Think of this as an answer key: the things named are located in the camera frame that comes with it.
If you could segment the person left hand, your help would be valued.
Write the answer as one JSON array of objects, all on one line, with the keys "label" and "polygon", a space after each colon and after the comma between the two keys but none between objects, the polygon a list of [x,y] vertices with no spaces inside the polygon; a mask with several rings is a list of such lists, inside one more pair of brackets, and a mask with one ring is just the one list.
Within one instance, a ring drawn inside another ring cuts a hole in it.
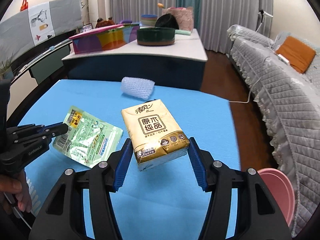
[{"label": "person left hand", "polygon": [[25,211],[29,213],[31,211],[32,201],[24,170],[16,174],[13,178],[1,175],[1,209],[10,215],[12,213],[12,207],[5,198],[4,193],[15,195],[18,209],[21,212]]}]

